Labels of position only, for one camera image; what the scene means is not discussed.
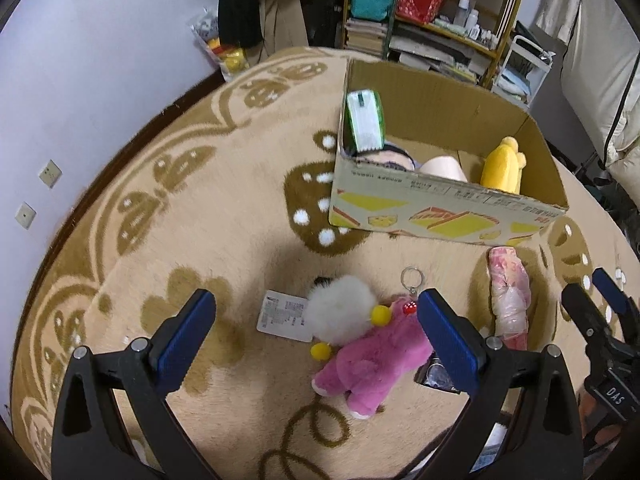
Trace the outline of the pink tissue roll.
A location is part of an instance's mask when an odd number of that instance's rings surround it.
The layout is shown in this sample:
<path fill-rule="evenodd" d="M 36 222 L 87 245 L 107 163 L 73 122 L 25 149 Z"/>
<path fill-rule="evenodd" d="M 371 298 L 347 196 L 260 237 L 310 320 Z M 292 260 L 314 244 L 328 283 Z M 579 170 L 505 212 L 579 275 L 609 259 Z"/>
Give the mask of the pink tissue roll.
<path fill-rule="evenodd" d="M 488 252 L 488 272 L 495 336 L 509 349 L 526 351 L 532 292 L 524 264 L 513 247 L 494 247 Z"/>

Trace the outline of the yellow plush toy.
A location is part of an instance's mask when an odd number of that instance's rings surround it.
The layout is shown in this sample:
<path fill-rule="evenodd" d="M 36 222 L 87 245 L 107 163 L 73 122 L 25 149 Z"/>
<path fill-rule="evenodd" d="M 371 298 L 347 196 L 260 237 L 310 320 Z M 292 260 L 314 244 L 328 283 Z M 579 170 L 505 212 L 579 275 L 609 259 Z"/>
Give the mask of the yellow plush toy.
<path fill-rule="evenodd" d="M 486 157 L 480 184 L 505 193 L 521 191 L 522 173 L 526 157 L 513 136 L 506 136 Z"/>

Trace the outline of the pink plush bear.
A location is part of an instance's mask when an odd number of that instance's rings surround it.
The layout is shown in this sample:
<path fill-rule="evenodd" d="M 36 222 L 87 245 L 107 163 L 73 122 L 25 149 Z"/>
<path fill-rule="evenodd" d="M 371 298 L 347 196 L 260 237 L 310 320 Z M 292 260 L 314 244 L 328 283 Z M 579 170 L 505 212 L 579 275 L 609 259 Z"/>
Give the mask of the pink plush bear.
<path fill-rule="evenodd" d="M 396 382 L 425 364 L 433 353 L 416 315 L 418 303 L 399 296 L 390 304 L 390 322 L 346 344 L 311 381 L 320 396 L 346 396 L 352 416 L 374 415 Z"/>

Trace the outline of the white fluffy plush toy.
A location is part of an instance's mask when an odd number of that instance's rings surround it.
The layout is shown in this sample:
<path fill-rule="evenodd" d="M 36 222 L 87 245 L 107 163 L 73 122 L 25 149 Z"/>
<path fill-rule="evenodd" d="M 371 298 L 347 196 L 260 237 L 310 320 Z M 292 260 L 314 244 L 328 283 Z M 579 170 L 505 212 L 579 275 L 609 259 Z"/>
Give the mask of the white fluffy plush toy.
<path fill-rule="evenodd" d="M 378 302 L 370 287 L 353 275 L 314 280 L 307 297 L 305 326 L 314 344 L 310 354 L 326 362 L 335 350 L 392 320 L 392 309 Z"/>

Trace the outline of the green tissue pack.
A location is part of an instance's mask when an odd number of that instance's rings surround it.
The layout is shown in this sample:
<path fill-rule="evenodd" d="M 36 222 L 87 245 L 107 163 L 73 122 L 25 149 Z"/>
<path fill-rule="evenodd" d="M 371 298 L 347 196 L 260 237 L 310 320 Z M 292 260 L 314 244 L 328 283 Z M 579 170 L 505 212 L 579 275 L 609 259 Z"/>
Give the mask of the green tissue pack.
<path fill-rule="evenodd" d="M 356 154 L 381 151 L 385 144 L 385 120 L 378 92 L 371 89 L 349 92 L 346 110 L 352 151 Z"/>

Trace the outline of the pale pink plush in box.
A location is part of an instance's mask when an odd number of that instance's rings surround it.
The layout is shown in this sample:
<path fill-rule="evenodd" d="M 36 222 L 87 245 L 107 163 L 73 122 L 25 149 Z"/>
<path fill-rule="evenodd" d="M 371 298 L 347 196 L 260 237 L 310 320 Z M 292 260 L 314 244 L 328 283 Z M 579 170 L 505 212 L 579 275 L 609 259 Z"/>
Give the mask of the pale pink plush in box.
<path fill-rule="evenodd" d="M 370 162 L 370 164 L 387 168 L 413 171 L 459 182 L 468 180 L 460 162 L 452 156 L 440 155 L 419 164 L 406 150 L 393 143 L 385 143 L 382 150 L 358 153 L 356 159 L 358 162 Z"/>

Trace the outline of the white paper tag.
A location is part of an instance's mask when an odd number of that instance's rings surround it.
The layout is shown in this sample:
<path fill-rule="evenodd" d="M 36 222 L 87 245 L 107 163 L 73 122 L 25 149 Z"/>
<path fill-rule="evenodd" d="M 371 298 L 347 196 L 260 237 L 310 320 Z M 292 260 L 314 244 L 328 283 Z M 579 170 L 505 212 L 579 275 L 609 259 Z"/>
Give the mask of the white paper tag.
<path fill-rule="evenodd" d="M 305 322 L 308 301 L 274 290 L 267 290 L 262 300 L 256 330 L 259 333 L 299 342 L 311 342 Z"/>

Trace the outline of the white rolling cart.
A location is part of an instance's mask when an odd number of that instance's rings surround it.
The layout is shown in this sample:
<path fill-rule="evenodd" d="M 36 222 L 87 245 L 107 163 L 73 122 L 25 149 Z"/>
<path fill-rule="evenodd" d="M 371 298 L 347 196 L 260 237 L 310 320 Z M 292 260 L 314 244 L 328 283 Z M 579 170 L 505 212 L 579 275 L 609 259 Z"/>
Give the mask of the white rolling cart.
<path fill-rule="evenodd" d="M 500 62 L 491 92 L 522 110 L 530 110 L 551 72 L 554 57 L 554 52 L 544 50 L 535 41 L 515 35 Z"/>

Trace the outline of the cardboard box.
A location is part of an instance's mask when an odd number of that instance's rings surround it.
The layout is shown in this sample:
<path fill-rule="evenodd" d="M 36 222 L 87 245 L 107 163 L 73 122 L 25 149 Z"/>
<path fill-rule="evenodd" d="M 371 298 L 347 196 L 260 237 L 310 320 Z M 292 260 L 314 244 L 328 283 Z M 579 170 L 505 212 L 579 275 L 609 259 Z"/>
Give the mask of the cardboard box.
<path fill-rule="evenodd" d="M 332 226 L 515 246 L 567 209 L 547 143 L 521 107 L 433 72 L 348 63 Z"/>

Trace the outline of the beige patterned carpet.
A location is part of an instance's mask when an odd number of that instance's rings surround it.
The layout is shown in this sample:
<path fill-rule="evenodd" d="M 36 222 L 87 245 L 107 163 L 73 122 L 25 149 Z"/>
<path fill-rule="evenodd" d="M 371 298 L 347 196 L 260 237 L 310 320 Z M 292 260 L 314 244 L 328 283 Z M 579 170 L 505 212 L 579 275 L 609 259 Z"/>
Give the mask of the beige patterned carpet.
<path fill-rule="evenodd" d="M 216 322 L 168 403 L 226 479 L 394 478 L 457 418 L 464 397 L 401 378 L 378 412 L 350 416 L 311 388 L 303 342 L 259 333 L 267 290 L 303 296 L 355 275 L 381 297 L 424 275 L 482 332 L 492 321 L 488 245 L 329 222 L 349 56 L 291 49 L 168 125 L 112 181 L 56 257 L 17 347 L 17 442 L 51 469 L 54 413 L 78 346 L 149 336 L 198 288 Z"/>

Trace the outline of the stack of books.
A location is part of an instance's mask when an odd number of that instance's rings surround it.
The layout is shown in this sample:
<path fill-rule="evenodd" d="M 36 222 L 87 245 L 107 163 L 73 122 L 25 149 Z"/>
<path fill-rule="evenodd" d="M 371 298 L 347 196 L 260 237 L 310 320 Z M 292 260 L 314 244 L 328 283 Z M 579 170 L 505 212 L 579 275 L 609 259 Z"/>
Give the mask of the stack of books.
<path fill-rule="evenodd" d="M 440 18 L 428 24 L 404 18 L 389 23 L 348 18 L 343 47 L 487 86 L 494 76 L 498 38 L 477 26 L 468 32 Z"/>

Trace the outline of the plastic bag with toys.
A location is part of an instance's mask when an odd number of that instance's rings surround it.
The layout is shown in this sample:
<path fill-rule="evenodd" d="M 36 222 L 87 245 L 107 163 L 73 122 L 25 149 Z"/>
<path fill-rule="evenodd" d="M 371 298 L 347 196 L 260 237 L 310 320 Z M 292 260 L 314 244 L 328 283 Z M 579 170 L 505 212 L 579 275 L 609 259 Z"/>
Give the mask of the plastic bag with toys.
<path fill-rule="evenodd" d="M 232 81 L 250 68 L 244 51 L 231 44 L 223 44 L 220 39 L 218 16 L 212 9 L 204 8 L 190 21 L 196 43 L 214 62 L 225 81 Z"/>

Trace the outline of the beige hanging coat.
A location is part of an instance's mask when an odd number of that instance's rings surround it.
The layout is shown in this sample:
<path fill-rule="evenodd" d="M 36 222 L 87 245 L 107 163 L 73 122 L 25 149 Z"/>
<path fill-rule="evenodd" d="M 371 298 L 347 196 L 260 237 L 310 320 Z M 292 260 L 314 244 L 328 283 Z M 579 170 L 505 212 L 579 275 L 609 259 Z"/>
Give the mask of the beige hanging coat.
<path fill-rule="evenodd" d="M 304 14 L 299 0 L 258 0 L 262 41 L 258 60 L 297 47 L 307 47 Z"/>

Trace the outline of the white wall socket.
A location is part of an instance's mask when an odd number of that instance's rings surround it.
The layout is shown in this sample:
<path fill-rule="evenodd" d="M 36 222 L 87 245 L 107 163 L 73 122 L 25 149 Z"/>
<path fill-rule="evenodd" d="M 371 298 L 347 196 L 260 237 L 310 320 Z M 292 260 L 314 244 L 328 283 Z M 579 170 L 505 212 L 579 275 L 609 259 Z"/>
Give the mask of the white wall socket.
<path fill-rule="evenodd" d="M 28 230 L 36 218 L 36 211 L 28 203 L 21 203 L 15 214 L 16 222 L 25 230 Z"/>
<path fill-rule="evenodd" d="M 62 177 L 62 170 L 50 159 L 40 170 L 38 177 L 47 188 L 53 188 L 56 182 L 58 182 L 58 179 Z"/>

